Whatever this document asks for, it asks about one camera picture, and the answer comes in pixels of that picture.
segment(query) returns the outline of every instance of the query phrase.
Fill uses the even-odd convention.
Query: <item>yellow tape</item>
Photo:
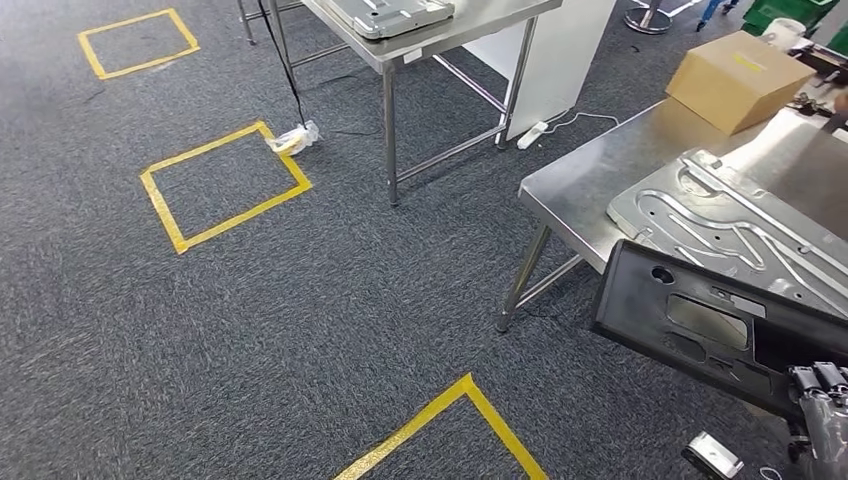
[[[162,15],[168,15],[171,18],[171,21],[174,22],[174,25],[177,27],[177,30],[179,30],[182,36],[186,39],[186,42],[188,43],[188,48],[173,55],[157,58],[155,60],[151,60],[140,65],[134,65],[132,67],[127,67],[115,72],[106,72],[106,70],[103,68],[103,65],[100,63],[100,60],[97,59],[97,54],[94,53],[94,49],[91,47],[91,42],[88,40],[88,36],[95,33],[105,32],[113,28],[130,25],[132,23],[140,22],[142,20],[147,20],[149,18],[159,17]],[[85,54],[85,58],[88,59],[88,63],[91,64],[92,70],[94,70],[94,73],[97,75],[97,78],[101,80],[120,77],[121,75],[137,72],[139,70],[144,70],[145,68],[150,68],[156,65],[161,65],[163,63],[170,62],[171,60],[174,60],[176,58],[184,57],[190,53],[194,53],[200,50],[200,47],[197,45],[197,39],[194,38],[194,35],[191,34],[191,32],[188,30],[188,27],[186,27],[185,23],[183,23],[180,16],[177,15],[177,11],[173,8],[168,8],[159,12],[148,13],[147,15],[142,15],[140,17],[131,18],[129,20],[124,20],[122,22],[113,23],[103,27],[92,28],[90,30],[78,33],[77,40],[79,40],[80,46],[82,47],[82,51]]]
[[[163,168],[170,167],[176,163],[182,162],[184,160],[188,160],[189,158],[196,157],[202,153],[206,153],[212,149],[218,148],[221,145],[226,143],[230,143],[234,140],[237,140],[241,137],[249,135],[253,132],[259,132],[264,138],[274,138],[274,134],[271,133],[271,130],[268,129],[268,126],[265,125],[265,122],[258,121],[249,127],[245,127],[237,132],[233,132],[223,138],[215,140],[214,142],[207,143],[206,145],[202,145],[193,150],[189,150],[188,152],[181,153],[176,157],[168,158],[162,160],[161,162],[154,163],[149,166],[144,172],[141,174],[141,183],[144,185],[145,190],[147,190],[147,194],[150,197],[150,202],[153,204],[153,209],[156,210],[156,213],[159,215],[159,219],[162,221],[162,226],[165,227],[165,232],[168,234],[168,237],[171,239],[171,243],[174,244],[174,250],[177,253],[184,253],[189,248],[197,245],[198,243],[205,242],[210,238],[219,235],[227,230],[239,225],[241,223],[250,220],[251,218],[265,212],[266,210],[275,207],[286,200],[290,200],[301,193],[312,188],[312,182],[306,178],[303,171],[301,171],[300,167],[295,163],[295,161],[291,157],[287,157],[283,154],[278,154],[280,161],[283,162],[283,165],[288,169],[289,173],[292,174],[297,185],[288,190],[285,193],[277,195],[269,200],[266,200],[259,205],[251,208],[250,210],[240,213],[230,219],[227,219],[214,227],[198,233],[197,235],[186,239],[183,237],[182,232],[180,231],[180,227],[177,225],[176,220],[174,220],[174,216],[171,214],[171,209],[168,208],[168,204],[165,202],[165,199],[162,197],[162,193],[159,191],[159,188],[156,186],[156,182],[153,180],[153,173],[162,170]]]
[[[755,72],[762,72],[763,70],[766,69],[766,67],[760,65],[759,63],[757,63],[757,62],[755,62],[755,61],[753,61],[749,58],[746,58],[741,53],[734,53],[733,59],[736,60],[736,63],[738,63],[739,65],[743,65],[745,67],[748,67],[749,69],[751,69]]]
[[[409,437],[414,435],[424,425],[433,420],[438,414],[451,406],[454,402],[462,398],[463,395],[468,395],[468,398],[477,407],[477,410],[492,427],[492,430],[498,435],[504,445],[512,452],[518,463],[527,472],[527,475],[532,479],[546,479],[548,476],[542,470],[542,467],[536,463],[530,452],[524,447],[518,437],[512,433],[504,419],[495,410],[495,407],[486,399],[483,392],[474,384],[471,374],[467,374],[459,381],[450,386],[435,400],[427,404],[420,412],[418,412],[412,420],[393,433],[383,443],[371,450],[359,460],[353,462],[349,467],[339,473],[335,480],[356,480],[375,465],[380,463],[392,451],[399,447]]]

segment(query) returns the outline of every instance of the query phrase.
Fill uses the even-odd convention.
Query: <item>stainless steel table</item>
[[[516,309],[582,260],[603,272],[613,245],[625,238],[607,217],[607,205],[693,148],[721,156],[796,210],[848,238],[848,145],[808,125],[786,108],[770,122],[728,137],[668,99],[526,177],[518,197],[540,224],[498,318],[498,330],[506,331]],[[525,291],[551,232],[577,256]]]
[[[333,12],[330,7],[332,1],[302,0],[302,4],[320,18],[344,43],[324,49],[297,61],[291,61],[288,58],[288,52],[285,48],[286,42],[282,22],[280,21],[280,11],[281,9],[285,10],[286,6],[280,7],[277,0],[268,0],[269,13],[274,19],[273,23],[277,30],[275,33],[283,51],[284,63],[286,64],[285,68],[292,75],[292,78],[294,78],[294,67],[340,51],[344,47],[350,47],[375,72],[382,75],[385,161],[389,186],[389,202],[392,205],[397,205],[398,203],[397,186],[399,182],[407,180],[451,156],[492,137],[497,137],[499,148],[505,148],[505,132],[509,130],[510,122],[512,121],[512,114],[524,75],[530,42],[536,27],[536,17],[539,14],[562,5],[562,0],[468,0],[464,4],[458,5],[456,14],[450,20],[422,27],[381,41],[371,41],[357,34]],[[524,38],[515,75],[511,83],[512,88],[508,92],[506,104],[503,104],[465,73],[439,56],[442,52],[520,22],[526,22]],[[500,111],[502,114],[501,121],[491,130],[468,139],[406,171],[398,173],[395,147],[395,71],[405,64],[431,57]]]

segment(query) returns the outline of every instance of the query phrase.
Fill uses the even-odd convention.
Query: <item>carpet floor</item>
[[[616,5],[578,110],[638,113],[687,49],[741,24],[734,12],[695,33],[699,5],[650,37],[621,22],[632,6]],[[78,33],[166,8],[200,50],[94,74]],[[305,9],[284,22],[295,58],[336,41]],[[480,145],[391,209],[380,79],[341,52],[297,70],[323,132],[296,157],[312,188],[178,255],[140,174],[257,120],[276,135],[297,123],[253,27],[256,46],[230,0],[0,2],[0,478],[330,478],[467,373],[551,477],[699,478],[679,452],[701,430],[749,465],[742,478],[786,468],[742,404],[586,330],[589,267],[495,332],[535,223],[520,180],[609,121],[526,151]],[[87,38],[105,72],[187,48],[166,16]],[[397,99],[401,165],[497,121],[432,61],[399,73]],[[296,184],[256,133],[152,177],[185,238]],[[567,258],[552,243],[540,275]],[[523,471],[462,397],[367,475]]]

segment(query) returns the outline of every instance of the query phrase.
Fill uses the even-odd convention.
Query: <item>plastic bag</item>
[[[266,139],[265,142],[275,153],[284,155],[295,155],[304,148],[315,143],[321,136],[318,134],[318,125],[309,120],[306,125],[298,124],[297,128],[280,135],[277,138]]]

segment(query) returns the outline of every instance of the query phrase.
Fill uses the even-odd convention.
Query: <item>table leg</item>
[[[271,18],[274,20],[274,26],[277,28],[277,45],[280,47],[280,53],[283,55],[283,68],[288,72],[292,80],[292,86],[297,90],[297,80],[294,78],[294,69],[291,66],[289,59],[289,49],[286,47],[286,36],[283,33],[283,21],[280,18],[280,7],[277,0],[268,0],[271,11]]]
[[[395,145],[395,69],[388,66],[383,71],[383,129],[386,149],[386,176],[389,184],[389,204],[398,204],[397,148]]]
[[[512,320],[512,316],[515,314],[515,310],[518,307],[518,301],[521,299],[521,292],[524,291],[524,287],[527,286],[527,281],[530,280],[530,275],[536,268],[536,264],[539,263],[539,257],[542,254],[542,250],[545,249],[545,245],[548,244],[549,238],[551,238],[551,229],[545,224],[539,225],[539,227],[536,228],[536,235],[533,237],[533,241],[530,242],[530,246],[527,247],[527,251],[524,253],[524,260],[521,262],[521,268],[515,276],[512,288],[510,288],[509,295],[507,295],[506,302],[504,302],[503,310],[498,317],[496,328],[499,332],[506,333],[506,331],[509,330],[509,322]]]
[[[509,95],[506,99],[506,105],[504,105],[506,112],[501,117],[501,124],[504,125],[504,129],[495,137],[495,144],[501,150],[506,149],[506,137],[509,135],[509,127],[512,125],[512,115],[515,112],[515,103],[518,101],[518,90],[521,88],[521,81],[524,79],[524,70],[527,68],[527,57],[530,55],[530,45],[533,43],[537,20],[538,17],[533,17],[527,20],[524,26],[524,38],[521,40],[518,64],[515,66],[515,74],[512,76]]]
[[[660,11],[662,0],[651,0],[650,6],[631,8],[624,14],[624,23],[633,30],[659,35],[671,28],[671,17]]]
[[[244,11],[244,0],[236,0],[239,7],[239,18],[241,24],[244,25],[244,34],[247,37],[247,43],[256,45],[256,40],[253,39],[253,32],[250,30],[250,21],[247,19],[247,13]]]

